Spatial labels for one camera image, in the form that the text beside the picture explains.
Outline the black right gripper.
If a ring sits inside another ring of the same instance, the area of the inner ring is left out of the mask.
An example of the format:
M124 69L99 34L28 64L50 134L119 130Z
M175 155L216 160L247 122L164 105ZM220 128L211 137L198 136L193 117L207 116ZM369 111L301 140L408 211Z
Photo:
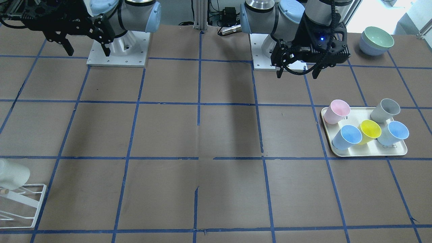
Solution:
M68 56L74 48L67 35L84 35L101 44L106 57L115 34L106 17L92 17L83 0L11 0L10 19L18 29L43 32L46 40L63 46Z

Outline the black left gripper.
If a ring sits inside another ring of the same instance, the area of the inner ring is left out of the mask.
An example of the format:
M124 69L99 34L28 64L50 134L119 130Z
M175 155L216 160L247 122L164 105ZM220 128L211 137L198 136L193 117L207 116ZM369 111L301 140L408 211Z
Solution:
M279 40L271 54L271 62L276 66L278 79L282 77L285 65L297 60L318 63L312 71L313 79L317 79L324 68L333 67L349 59L347 28L344 22L341 22L340 14L337 13L335 19L330 21L331 24L336 23L332 29L331 25L316 23L303 14L294 40Z

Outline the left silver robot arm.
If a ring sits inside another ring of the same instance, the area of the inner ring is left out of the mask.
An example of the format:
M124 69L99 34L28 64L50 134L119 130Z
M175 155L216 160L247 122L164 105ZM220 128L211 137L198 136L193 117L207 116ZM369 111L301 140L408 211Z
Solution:
M240 23L247 34L268 34L275 43L271 65L276 75L312 73L314 79L328 67L346 62L351 56L347 27L340 11L350 0L246 0L241 4Z

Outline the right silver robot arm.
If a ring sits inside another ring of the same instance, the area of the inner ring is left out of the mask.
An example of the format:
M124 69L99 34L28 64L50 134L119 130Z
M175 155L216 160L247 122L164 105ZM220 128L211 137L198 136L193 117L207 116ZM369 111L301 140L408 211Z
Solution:
M11 29L43 32L69 56L74 48L67 35L97 41L105 54L109 44L128 32L156 32L161 4L155 0L91 0L91 12L83 0L6 0L1 3L1 23Z

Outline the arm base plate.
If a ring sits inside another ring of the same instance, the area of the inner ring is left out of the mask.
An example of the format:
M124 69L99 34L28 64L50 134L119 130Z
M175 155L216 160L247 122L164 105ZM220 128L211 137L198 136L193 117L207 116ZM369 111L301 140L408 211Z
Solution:
M110 56L106 56L102 46L93 42L87 65L106 67L144 68L147 62L151 33L128 31L110 44Z
M275 40L269 34L250 34L250 50L252 53L253 67L257 71L275 71L270 59L275 47Z

